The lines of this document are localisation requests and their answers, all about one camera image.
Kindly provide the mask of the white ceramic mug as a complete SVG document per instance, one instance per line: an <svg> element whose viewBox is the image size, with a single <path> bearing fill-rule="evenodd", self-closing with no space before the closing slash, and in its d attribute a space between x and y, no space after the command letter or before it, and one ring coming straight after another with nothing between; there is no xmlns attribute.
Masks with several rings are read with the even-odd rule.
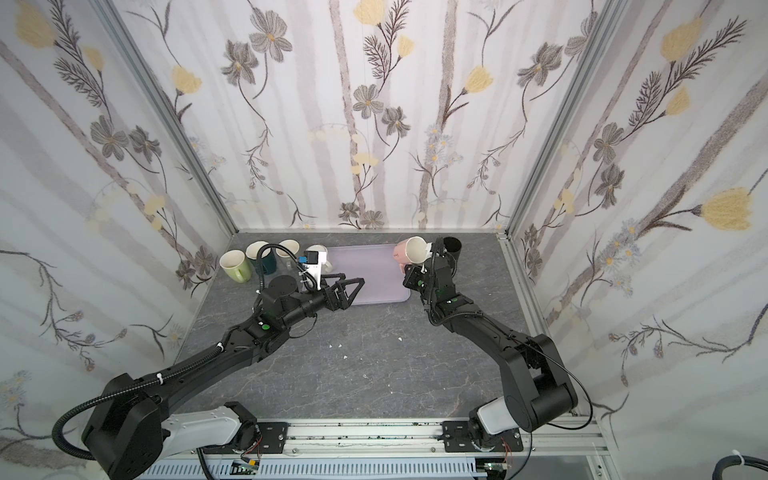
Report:
<svg viewBox="0 0 768 480"><path fill-rule="evenodd" d="M324 245L315 244L307 247L306 252L317 252L321 257L321 271L323 274L330 274L333 272L333 265L330 262L328 248Z"/></svg>

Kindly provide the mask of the pink ceramic mug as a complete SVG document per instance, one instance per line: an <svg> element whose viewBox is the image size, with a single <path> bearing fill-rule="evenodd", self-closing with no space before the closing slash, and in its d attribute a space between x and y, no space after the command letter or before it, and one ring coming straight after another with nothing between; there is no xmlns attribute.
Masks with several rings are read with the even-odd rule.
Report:
<svg viewBox="0 0 768 480"><path fill-rule="evenodd" d="M400 271L408 265L422 265L431 256L431 244L421 236L412 236L400 241L393 250L393 258Z"/></svg>

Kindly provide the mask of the grey ceramic mug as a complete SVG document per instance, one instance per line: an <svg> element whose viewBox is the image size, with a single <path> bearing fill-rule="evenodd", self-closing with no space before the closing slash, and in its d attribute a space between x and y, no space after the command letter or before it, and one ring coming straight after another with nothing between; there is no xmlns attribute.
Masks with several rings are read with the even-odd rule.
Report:
<svg viewBox="0 0 768 480"><path fill-rule="evenodd" d="M296 264L295 260L300 255L300 244L294 239L285 239L279 242L280 248L277 249L277 255L281 259L284 266L291 270Z"/></svg>

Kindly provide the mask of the black ceramic mug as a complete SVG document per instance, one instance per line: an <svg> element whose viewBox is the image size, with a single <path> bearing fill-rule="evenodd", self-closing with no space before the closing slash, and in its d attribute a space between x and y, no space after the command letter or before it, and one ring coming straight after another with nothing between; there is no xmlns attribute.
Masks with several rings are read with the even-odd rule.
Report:
<svg viewBox="0 0 768 480"><path fill-rule="evenodd" d="M446 254L453 264L457 265L463 248L462 242L456 237L446 236L443 238L443 245Z"/></svg>

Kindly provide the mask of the dark green ceramic mug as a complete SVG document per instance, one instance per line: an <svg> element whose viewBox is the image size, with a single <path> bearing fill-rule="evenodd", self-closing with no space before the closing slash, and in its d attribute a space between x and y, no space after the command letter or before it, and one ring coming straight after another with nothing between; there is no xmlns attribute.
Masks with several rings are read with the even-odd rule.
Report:
<svg viewBox="0 0 768 480"><path fill-rule="evenodd" d="M265 275L272 275L276 272L276 254L271 247L268 247L267 241L259 240L249 244L245 250L245 255L253 267L260 267Z"/></svg>

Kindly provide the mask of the light green ceramic mug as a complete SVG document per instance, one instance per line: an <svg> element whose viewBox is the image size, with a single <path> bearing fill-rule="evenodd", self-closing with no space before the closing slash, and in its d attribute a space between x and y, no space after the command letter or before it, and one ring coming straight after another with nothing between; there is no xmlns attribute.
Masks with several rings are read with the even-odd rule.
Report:
<svg viewBox="0 0 768 480"><path fill-rule="evenodd" d="M219 266L234 282L244 284L251 280L252 270L245 253L241 250L229 250L219 258Z"/></svg>

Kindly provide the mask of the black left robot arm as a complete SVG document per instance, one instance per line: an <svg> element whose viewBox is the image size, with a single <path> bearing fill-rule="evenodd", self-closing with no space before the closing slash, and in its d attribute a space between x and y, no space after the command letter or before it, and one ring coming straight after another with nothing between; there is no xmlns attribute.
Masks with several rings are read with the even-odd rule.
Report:
<svg viewBox="0 0 768 480"><path fill-rule="evenodd" d="M266 359L290 337L291 328L322 310L346 310L365 285L343 274L321 279L320 288L300 292L296 280L272 279L253 313L228 328L220 341L190 358L136 379L121 374L102 391L81 441L91 459L112 479L134 479L160 458L170 429L162 422L194 396L227 376Z"/></svg>

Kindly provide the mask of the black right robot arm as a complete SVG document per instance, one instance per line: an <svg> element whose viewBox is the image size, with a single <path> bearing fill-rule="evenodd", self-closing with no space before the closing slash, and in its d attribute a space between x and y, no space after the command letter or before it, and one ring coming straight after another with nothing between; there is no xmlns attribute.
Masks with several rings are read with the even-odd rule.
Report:
<svg viewBox="0 0 768 480"><path fill-rule="evenodd" d="M403 272L403 285L419 294L432 325L469 340L499 367L502 395L470 413L475 441L513 429L531 433L578 406L571 375L549 337L531 337L485 314L456 290L449 267L411 264Z"/></svg>

